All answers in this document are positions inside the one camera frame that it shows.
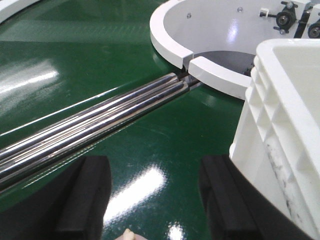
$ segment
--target white ring segment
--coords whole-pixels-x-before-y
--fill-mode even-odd
[[[311,1],[293,2],[298,6],[295,14],[299,20]],[[259,16],[262,9],[276,15],[283,8],[281,0],[169,0],[151,16],[151,41],[171,64],[185,67],[206,85],[244,100],[250,77],[194,55],[213,51],[255,55],[256,47],[265,40],[293,38],[298,23],[281,35],[274,29],[275,18]]]
[[[0,0],[0,23],[40,0]]]

